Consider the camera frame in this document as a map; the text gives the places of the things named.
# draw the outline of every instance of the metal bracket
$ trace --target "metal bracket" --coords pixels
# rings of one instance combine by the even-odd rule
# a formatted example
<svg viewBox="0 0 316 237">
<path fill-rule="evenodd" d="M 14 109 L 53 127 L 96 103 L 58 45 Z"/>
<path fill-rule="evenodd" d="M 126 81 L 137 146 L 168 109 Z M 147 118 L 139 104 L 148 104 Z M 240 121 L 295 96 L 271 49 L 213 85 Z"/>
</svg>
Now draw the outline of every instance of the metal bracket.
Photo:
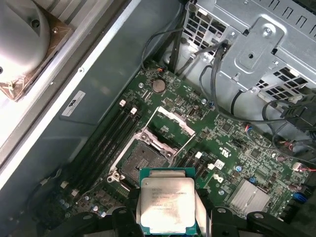
<svg viewBox="0 0 316 237">
<path fill-rule="evenodd" d="M 160 142 L 158 138 L 147 129 L 149 123 L 151 122 L 151 120 L 153 119 L 156 113 L 161 113 L 165 115 L 166 117 L 168 117 L 170 120 L 177 122 L 179 126 L 190 135 L 190 138 L 179 150 L 175 150 L 169 147 L 167 144 Z M 117 164 L 123 158 L 123 156 L 125 155 L 127 150 L 131 147 L 131 145 L 133 144 L 135 140 L 143 141 L 147 145 L 152 146 L 157 151 L 159 151 L 162 155 L 164 155 L 168 159 L 170 164 L 172 164 L 173 159 L 185 148 L 185 146 L 195 137 L 195 135 L 196 135 L 196 132 L 193 129 L 191 129 L 185 123 L 185 121 L 181 117 L 179 117 L 177 114 L 169 112 L 161 106 L 157 107 L 154 113 L 152 114 L 152 116 L 150 117 L 150 119 L 147 121 L 146 125 L 139 132 L 136 132 L 133 135 L 133 137 L 129 140 L 129 142 L 126 144 L 124 149 L 120 152 L 116 160 L 113 162 L 109 170 L 109 176 L 107 177 L 107 182 L 108 183 L 111 183 L 113 181 L 120 182 L 120 180 L 125 178 L 123 175 L 119 174 Z"/>
<path fill-rule="evenodd" d="M 236 82 L 243 92 L 255 86 L 275 60 L 272 54 L 284 31 L 260 17 L 250 33 L 239 35 L 224 56 L 220 73 Z"/>
</svg>

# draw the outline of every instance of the chip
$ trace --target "chip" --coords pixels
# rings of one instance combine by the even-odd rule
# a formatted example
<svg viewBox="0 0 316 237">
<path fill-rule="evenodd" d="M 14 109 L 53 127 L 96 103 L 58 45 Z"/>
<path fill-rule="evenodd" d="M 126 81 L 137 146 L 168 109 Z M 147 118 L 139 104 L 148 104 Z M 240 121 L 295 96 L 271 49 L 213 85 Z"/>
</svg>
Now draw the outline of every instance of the chip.
<svg viewBox="0 0 316 237">
<path fill-rule="evenodd" d="M 139 142 L 130 157 L 121 167 L 122 174 L 139 184 L 139 170 L 148 168 L 166 167 L 168 160 L 144 142 Z"/>
<path fill-rule="evenodd" d="M 229 124 L 229 123 L 225 123 L 223 126 L 222 126 L 222 129 L 225 131 L 225 132 L 229 132 L 231 130 L 232 126 Z"/>
<path fill-rule="evenodd" d="M 202 175 L 201 175 L 201 178 L 202 179 L 205 179 L 208 175 L 208 172 L 207 171 L 203 171 Z"/>
<path fill-rule="evenodd" d="M 261 152 L 257 149 L 253 149 L 253 151 L 250 153 L 250 155 L 254 158 L 258 158 Z"/>
<path fill-rule="evenodd" d="M 245 216 L 253 211 L 262 211 L 270 199 L 270 196 L 262 190 L 243 179 L 229 198 L 228 203 Z"/>
</svg>

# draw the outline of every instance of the motherboard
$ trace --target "motherboard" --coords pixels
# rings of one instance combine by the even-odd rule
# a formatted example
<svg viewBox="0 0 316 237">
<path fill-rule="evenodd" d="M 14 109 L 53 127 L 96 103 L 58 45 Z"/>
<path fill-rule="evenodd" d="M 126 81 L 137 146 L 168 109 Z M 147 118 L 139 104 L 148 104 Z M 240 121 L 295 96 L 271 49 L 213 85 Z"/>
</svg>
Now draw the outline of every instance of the motherboard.
<svg viewBox="0 0 316 237">
<path fill-rule="evenodd" d="M 53 229 L 83 211 L 104 217 L 139 187 L 144 167 L 194 167 L 196 189 L 207 190 L 215 206 L 240 217 L 265 211 L 283 218 L 309 173 L 251 142 L 247 124 L 218 115 L 190 84 L 155 62 L 148 66 L 152 70 L 138 72 L 69 165 L 38 219 Z M 271 146 L 259 131 L 252 134 Z"/>
</svg>

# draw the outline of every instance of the sticker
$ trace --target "sticker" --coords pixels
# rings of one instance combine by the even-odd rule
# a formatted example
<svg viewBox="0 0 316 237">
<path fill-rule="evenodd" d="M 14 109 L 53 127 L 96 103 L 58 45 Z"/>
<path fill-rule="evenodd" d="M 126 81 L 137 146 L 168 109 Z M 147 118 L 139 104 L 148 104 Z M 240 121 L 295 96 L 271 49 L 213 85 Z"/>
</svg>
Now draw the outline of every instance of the sticker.
<svg viewBox="0 0 316 237">
<path fill-rule="evenodd" d="M 84 96 L 85 96 L 85 93 L 83 91 L 81 90 L 78 91 L 61 115 L 69 117 L 73 113 L 73 111 L 78 106 L 78 104 L 80 103 L 80 101 L 82 100 Z"/>
<path fill-rule="evenodd" d="M 224 181 L 224 178 L 219 177 L 218 174 L 214 174 L 214 175 L 213 175 L 213 178 L 214 178 L 215 180 L 217 180 L 220 184 Z"/>
<path fill-rule="evenodd" d="M 225 156 L 226 158 L 228 158 L 228 157 L 231 156 L 231 151 L 228 150 L 226 147 L 224 147 L 224 148 L 223 148 L 223 147 L 220 147 L 219 150 L 222 151 L 221 154 L 222 154 L 223 156 Z"/>
<path fill-rule="evenodd" d="M 218 159 L 218 160 L 215 162 L 215 164 L 214 164 L 214 166 L 215 166 L 216 168 L 220 169 L 220 170 L 224 167 L 224 165 L 225 165 L 225 163 L 222 162 L 220 159 Z"/>
</svg>

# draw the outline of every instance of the integrated circuit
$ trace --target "integrated circuit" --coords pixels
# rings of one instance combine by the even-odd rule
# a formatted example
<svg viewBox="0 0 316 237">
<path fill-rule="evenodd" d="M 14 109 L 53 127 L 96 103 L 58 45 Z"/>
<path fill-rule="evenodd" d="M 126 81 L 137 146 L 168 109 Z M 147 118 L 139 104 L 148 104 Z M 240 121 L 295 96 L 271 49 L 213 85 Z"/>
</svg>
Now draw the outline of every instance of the integrated circuit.
<svg viewBox="0 0 316 237">
<path fill-rule="evenodd" d="M 254 158 L 258 158 L 261 152 L 257 149 L 253 149 L 253 151 L 250 153 L 250 155 Z"/>
<path fill-rule="evenodd" d="M 166 167 L 168 160 L 163 155 L 159 154 L 144 142 L 138 142 L 129 158 L 121 167 L 122 173 L 139 184 L 139 170 L 148 168 Z"/>
<path fill-rule="evenodd" d="M 222 126 L 222 129 L 225 131 L 225 132 L 229 132 L 231 129 L 232 129 L 232 125 L 229 124 L 229 123 L 224 123 L 224 125 Z"/>
</svg>

